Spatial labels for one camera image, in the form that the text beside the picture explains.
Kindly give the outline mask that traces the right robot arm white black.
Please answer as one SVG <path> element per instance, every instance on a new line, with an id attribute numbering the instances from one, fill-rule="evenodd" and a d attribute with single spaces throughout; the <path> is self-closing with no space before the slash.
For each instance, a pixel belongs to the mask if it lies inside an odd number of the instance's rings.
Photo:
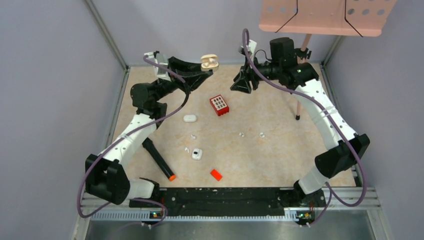
<path id="1" fill-rule="evenodd" d="M 271 40 L 271 59 L 263 63 L 255 57 L 256 45 L 251 39 L 243 40 L 239 52 L 245 56 L 245 63 L 230 89 L 250 94 L 261 81 L 265 81 L 294 95 L 311 117 L 326 151 L 315 157 L 311 170 L 293 185 L 294 202 L 307 206 L 326 182 L 357 164 L 370 145 L 370 139 L 366 134 L 359 135 L 343 119 L 312 65 L 298 62 L 298 50 L 292 39 Z"/>

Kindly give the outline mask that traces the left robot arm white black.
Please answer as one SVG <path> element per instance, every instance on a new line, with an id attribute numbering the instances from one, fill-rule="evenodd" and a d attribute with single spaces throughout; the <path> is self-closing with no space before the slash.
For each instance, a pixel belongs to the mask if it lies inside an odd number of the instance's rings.
<path id="1" fill-rule="evenodd" d="M 169 117 L 167 104 L 160 99 L 176 90 L 189 96 L 219 67 L 214 54 L 203 55 L 200 63 L 166 58 L 159 52 L 145 54 L 144 59 L 153 64 L 156 80 L 131 87 L 130 97 L 136 108 L 132 120 L 108 148 L 98 155 L 89 155 L 85 161 L 85 191 L 115 205 L 134 198 L 141 198 L 149 207 L 160 202 L 156 182 L 147 178 L 129 179 L 125 169 L 140 147 L 144 147 L 157 163 L 164 163 L 149 138 Z"/>

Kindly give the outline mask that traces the beige earbud case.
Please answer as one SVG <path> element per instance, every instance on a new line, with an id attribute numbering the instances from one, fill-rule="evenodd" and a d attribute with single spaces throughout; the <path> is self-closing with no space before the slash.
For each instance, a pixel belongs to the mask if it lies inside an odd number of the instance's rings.
<path id="1" fill-rule="evenodd" d="M 200 58 L 201 64 L 200 69 L 202 72 L 207 71 L 217 71 L 219 69 L 220 63 L 219 58 L 216 54 L 206 54 Z"/>

